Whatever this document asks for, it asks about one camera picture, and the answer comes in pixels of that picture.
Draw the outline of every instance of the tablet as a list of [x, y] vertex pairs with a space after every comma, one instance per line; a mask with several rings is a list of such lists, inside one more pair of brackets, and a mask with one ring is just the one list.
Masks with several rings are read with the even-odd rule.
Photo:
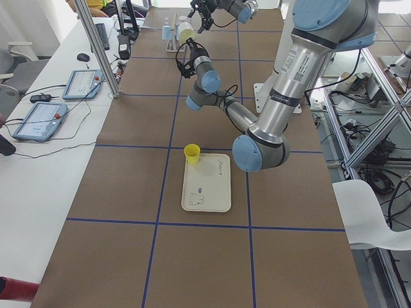
[[67, 105], [38, 101], [13, 133], [19, 140], [47, 141], [65, 118]]
[[103, 73], [99, 69], [73, 71], [64, 89], [62, 98], [65, 100], [93, 98], [97, 95]]

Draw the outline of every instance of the plastic tray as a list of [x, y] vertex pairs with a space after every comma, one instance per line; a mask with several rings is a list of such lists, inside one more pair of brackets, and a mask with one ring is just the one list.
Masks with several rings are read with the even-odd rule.
[[200, 154], [197, 164], [186, 162], [181, 205], [197, 212], [227, 212], [231, 208], [228, 155]]

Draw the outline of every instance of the red object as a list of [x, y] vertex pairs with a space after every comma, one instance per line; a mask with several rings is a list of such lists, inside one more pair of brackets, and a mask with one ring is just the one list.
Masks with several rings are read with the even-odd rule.
[[0, 300], [31, 302], [38, 288], [33, 282], [0, 277]]

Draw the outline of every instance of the computer mouse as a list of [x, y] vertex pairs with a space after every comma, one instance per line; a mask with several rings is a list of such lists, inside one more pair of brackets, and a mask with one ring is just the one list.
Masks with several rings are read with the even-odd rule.
[[86, 55], [85, 53], [79, 53], [77, 55], [77, 60], [79, 61], [84, 61], [84, 62], [88, 62], [90, 60], [90, 56]]

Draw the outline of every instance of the white desk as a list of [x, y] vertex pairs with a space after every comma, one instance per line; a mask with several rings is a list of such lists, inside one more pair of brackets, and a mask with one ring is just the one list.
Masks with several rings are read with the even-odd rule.
[[[95, 22], [105, 24], [110, 40], [110, 50], [106, 51], [106, 55], [111, 62], [115, 59], [113, 54], [118, 54], [113, 20], [99, 18]], [[80, 21], [29, 91], [66, 84], [72, 70], [86, 69], [85, 62], [76, 59], [78, 53], [90, 55], [87, 65], [92, 69], [98, 68], [97, 59], [90, 51], [90, 44]], [[42, 92], [61, 96], [63, 88]], [[31, 156], [92, 143], [109, 111], [112, 101], [109, 93], [109, 87], [103, 83], [98, 95], [88, 100], [91, 114], [73, 139], [38, 144], [14, 141], [6, 128], [0, 129], [0, 133], [15, 145], [18, 153]], [[9, 119], [22, 118], [28, 113], [32, 106], [29, 98], [30, 95], [17, 105]], [[69, 108], [76, 103], [69, 102]], [[88, 111], [85, 103], [80, 103], [69, 113], [54, 137], [72, 136]], [[13, 132], [17, 126], [10, 128]], [[83, 146], [37, 159], [0, 155], [0, 276], [37, 283], [41, 281], [93, 148], [94, 146]], [[0, 308], [29, 306], [30, 303], [0, 300]]]

